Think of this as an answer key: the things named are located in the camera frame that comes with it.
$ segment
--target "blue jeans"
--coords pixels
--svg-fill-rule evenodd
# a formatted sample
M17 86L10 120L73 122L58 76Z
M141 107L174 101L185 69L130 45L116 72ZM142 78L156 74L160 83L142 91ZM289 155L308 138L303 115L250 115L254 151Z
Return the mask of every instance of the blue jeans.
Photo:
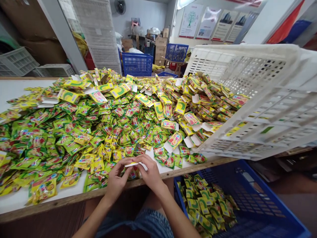
M170 238L174 237L168 220L158 211L150 208L142 209L134 221L123 220L111 212L105 217L98 227L95 238L102 238L110 231L126 225L132 230L143 230L151 237Z

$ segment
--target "blue plastic basket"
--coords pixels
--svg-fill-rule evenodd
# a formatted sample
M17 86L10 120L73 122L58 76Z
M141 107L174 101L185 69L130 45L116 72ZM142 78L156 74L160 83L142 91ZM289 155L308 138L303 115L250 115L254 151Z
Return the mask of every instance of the blue plastic basket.
M151 55L151 56L154 56L154 46L145 47L144 48L144 53L148 54L148 55Z
M158 74L158 76L160 76L160 77L173 77L173 78L178 77L177 74L172 74L172 73L167 73L167 72L161 72Z
M207 183L221 186L225 194L230 194L240 211L234 214L238 223L213 237L310 237L307 228L294 216L283 202L272 192L262 179L244 160L219 165L196 172ZM177 181L174 179L175 200L187 215Z
M167 44L165 58L175 62L184 62L188 45Z
M124 75L151 76L153 56L147 54L122 53Z

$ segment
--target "cardboard box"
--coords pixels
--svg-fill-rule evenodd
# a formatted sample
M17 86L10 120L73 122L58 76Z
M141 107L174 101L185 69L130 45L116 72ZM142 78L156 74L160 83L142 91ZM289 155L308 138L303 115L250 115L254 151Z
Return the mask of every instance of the cardboard box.
M162 60L161 56L165 57L165 53L156 53L154 56L155 60Z
M156 60L154 61L154 64L157 66L164 66L165 61L164 60Z
M67 63L67 56L59 41L27 41L20 39L19 43L26 47L27 51L40 65Z
M155 54L165 54L166 53L166 46L156 46L155 47Z
M168 31L169 31L168 28L163 29L163 37L168 38Z
M24 39L57 40L37 0L1 0L0 6Z
M162 38L162 37L156 38L155 45L156 46L166 46L167 45L167 38Z
M132 39L122 39L121 42L125 51L128 51L130 48L133 48Z

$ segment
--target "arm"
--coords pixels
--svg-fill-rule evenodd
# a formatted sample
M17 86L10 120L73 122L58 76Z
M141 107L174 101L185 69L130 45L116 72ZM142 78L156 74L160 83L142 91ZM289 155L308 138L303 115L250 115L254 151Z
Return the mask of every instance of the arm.
M156 162L145 154L135 157L133 161L142 162L148 168L145 171L142 165L138 165L143 180L158 197L175 237L200 237L195 227L175 202L168 187L163 183Z
M120 160L116 166L109 173L108 186L105 196L101 199L98 206L89 216L87 221L80 227L80 229L73 235L73 238L81 237L94 237L97 233L98 227L102 223L103 219L106 217L108 211L118 199L123 191L132 167L129 167L124 175L119 177L124 165L130 164L132 158L125 158Z

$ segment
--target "white plastic crate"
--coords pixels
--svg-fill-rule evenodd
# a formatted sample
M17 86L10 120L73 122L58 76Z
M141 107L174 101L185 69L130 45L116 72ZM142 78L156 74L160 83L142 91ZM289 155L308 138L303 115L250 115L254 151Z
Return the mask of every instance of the white plastic crate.
M196 46L185 75L209 73L252 98L194 152L260 160L316 140L316 63L317 52L296 45Z
M113 29L109 0L71 0L80 25Z
M95 66L98 69L103 67L110 68L119 74L121 72L121 63L119 60L118 48L101 48L101 47L88 47L91 53Z
M82 32L88 46L92 47L117 47L114 29L96 28L81 24Z
M39 63L25 47L0 55L0 76L24 76L36 66Z
M96 67L121 74L109 0L71 0Z
M75 74L69 64L46 64L35 69L41 77L70 77Z

